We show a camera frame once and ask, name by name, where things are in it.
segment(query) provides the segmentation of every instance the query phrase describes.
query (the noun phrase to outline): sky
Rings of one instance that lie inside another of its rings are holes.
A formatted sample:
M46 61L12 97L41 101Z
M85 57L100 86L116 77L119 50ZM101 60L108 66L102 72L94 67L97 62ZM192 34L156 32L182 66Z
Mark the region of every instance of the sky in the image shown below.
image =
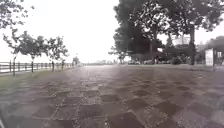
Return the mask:
M118 28L113 10L118 0L25 0L25 4L35 6L35 9L30 11L21 30L46 38L63 36L70 54L67 62L71 62L76 54L82 62L115 59L108 55L108 51L114 45L113 35ZM224 35L223 29L224 22L213 32L196 31L196 44ZM166 36L159 37L166 42ZM0 41L0 62L8 62L12 60L11 49ZM17 61L30 62L31 58L19 55ZM49 59L43 56L35 61L49 62Z

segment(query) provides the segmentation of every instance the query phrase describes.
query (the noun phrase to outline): patterned paving stone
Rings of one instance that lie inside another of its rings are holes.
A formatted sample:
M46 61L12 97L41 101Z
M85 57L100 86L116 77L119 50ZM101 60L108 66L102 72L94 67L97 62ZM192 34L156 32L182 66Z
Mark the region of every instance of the patterned paving stone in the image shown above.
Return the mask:
M137 96L135 96L133 93L131 92L121 92L121 93L117 93L117 95L119 97L121 97L122 100L130 100L130 99L133 99L133 98L137 98Z
M40 119L25 119L24 121L22 121L18 127L20 128L41 128L43 125L43 120Z
M164 121L163 123L157 125L154 128L183 128L181 126L179 126L176 122L174 122L171 119L167 119L166 121Z
M106 119L104 117L88 118L77 121L74 125L75 128L108 128Z
M42 97L42 98L36 98L33 100L28 101L27 103L30 104L43 104L43 105L59 105L63 101L63 98L57 98L57 97Z
M68 97L83 97L83 93L80 91L71 91L67 95Z
M190 110L182 110L173 116L173 120L184 128L203 128L208 121Z
M32 104L12 104L9 108L7 108L7 113L9 115L31 117L32 114L37 112L39 108L39 106Z
M63 91L63 92L57 92L55 95L56 95L57 97L64 98L64 97L67 97L67 95L68 95L69 93L70 93L69 91Z
M50 120L43 128L73 128L73 120Z
M160 98L164 99L164 100L166 100L166 99L168 99L169 97L173 96L172 93L167 92L167 91L161 91L161 92L159 92L157 95L158 95Z
M133 93L134 93L134 95L136 95L138 97L147 96L150 94L149 92L144 91L144 90L134 91Z
M110 128L145 128L132 113L107 116Z
M159 111L166 113L169 117L173 116L175 113L182 109L181 107L169 101L164 101L160 104L155 105L154 107L158 108Z
M184 98L189 98L189 99L194 99L196 97L196 95L191 92L184 92L184 93L182 93L181 96L183 96Z
M77 104L82 98L81 97L68 97L64 100L63 104L65 105L75 105Z
M141 89L148 89L150 86L148 84L144 84L144 85L141 85L140 87Z
M91 104L101 104L102 100L100 97L87 97L81 100L81 104L91 105Z
M219 110L213 113L212 120L224 125L224 111Z
M43 106L33 114L34 117L50 118L56 111L56 106Z
M138 110L149 106L144 100L139 98L125 101L125 104L132 110Z
M116 115L127 111L121 103L104 103L102 107L105 115Z
M161 90L167 90L167 89L169 89L170 87L169 87L169 86L159 86L158 88L161 89Z
M195 101L197 101L201 104L205 104L213 109L219 109L219 107L220 107L220 102L218 101L218 99L214 99L214 98L198 96L195 98Z
M208 122L204 128L224 128L224 125L215 123L213 121Z
M157 95L145 96L145 97L142 98L142 100L144 100L150 106L157 105L157 104L159 104L159 103L164 101L163 99L161 99Z
M113 95L116 91L114 89L101 89L100 95Z
M169 98L168 101L170 101L171 103L174 103L176 105L179 105L181 107L187 107L188 105L190 105L193 102L193 99L189 99L184 96L177 95L177 96L173 96L173 97Z
M84 94L85 97L95 97L95 96L99 96L100 95L99 91L96 91L96 90L83 91L83 94Z
M102 105L99 105L99 104L81 105L78 115L79 115L79 119L103 116Z
M78 116L78 106L64 105L58 108L57 112L53 116L53 119L72 120L77 119L77 116Z
M32 96L32 97L50 97L50 96L53 96L54 93L50 93L50 92L47 92L47 91L37 91L36 92L33 92L32 94L29 94L29 96Z
M200 103L193 103L191 104L188 109L191 109L192 111L198 113L199 115L202 115L206 118L210 118L212 112L213 112L213 109L210 108L209 106L206 106L206 105L203 105L203 104L200 104Z
M205 97L211 97L211 98L214 98L214 99L219 99L221 97L220 94L213 93L213 92L205 93L204 96Z
M120 100L117 95L102 95L100 97L103 102L116 102Z
M167 118L166 114L161 113L158 109L151 107L139 109L135 112L135 115L147 128L155 127Z
M6 118L8 128L41 128L44 120L10 116Z
M129 87L123 87L123 88L118 88L115 90L117 93L122 93L122 92L129 92L130 88Z
M200 95L201 96L201 95L205 94L206 91L200 90L200 89L193 89L192 93L194 93L195 95Z
M147 90L150 94L157 94L160 92L160 89L156 88L155 86L150 86Z
M185 86L179 86L179 87L177 87L177 89L182 90L182 91L187 91L190 88L189 87L185 87Z

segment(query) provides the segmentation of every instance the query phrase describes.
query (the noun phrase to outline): railing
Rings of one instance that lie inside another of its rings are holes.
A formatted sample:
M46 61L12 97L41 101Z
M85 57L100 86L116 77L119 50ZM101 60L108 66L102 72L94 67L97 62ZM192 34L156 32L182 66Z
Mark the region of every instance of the railing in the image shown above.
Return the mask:
M0 74L15 72L33 72L35 70L54 70L73 67L72 63L20 63L0 62Z

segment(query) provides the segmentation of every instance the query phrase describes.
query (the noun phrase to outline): ground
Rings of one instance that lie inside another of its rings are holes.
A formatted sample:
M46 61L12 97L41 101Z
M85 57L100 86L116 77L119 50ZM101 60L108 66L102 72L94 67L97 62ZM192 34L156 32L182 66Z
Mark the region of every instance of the ground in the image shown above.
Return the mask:
M0 78L0 108L9 128L224 128L223 75L89 66Z

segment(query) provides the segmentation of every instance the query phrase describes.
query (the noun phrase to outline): tree trunk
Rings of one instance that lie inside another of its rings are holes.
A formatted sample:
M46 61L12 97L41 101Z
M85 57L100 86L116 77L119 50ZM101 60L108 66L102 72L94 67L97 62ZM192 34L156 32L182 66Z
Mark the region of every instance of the tree trunk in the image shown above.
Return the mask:
M195 62L195 28L194 25L190 27L190 43L189 43L189 52L190 52L190 65L194 65Z
M154 49L154 45L156 44L156 40L157 40L157 33L156 33L156 28L154 28L154 30L153 30L153 40L152 40L151 45L150 45L150 55L151 55L151 59L152 59L153 64L155 63L153 49Z
M54 71L54 61L52 61L52 72Z

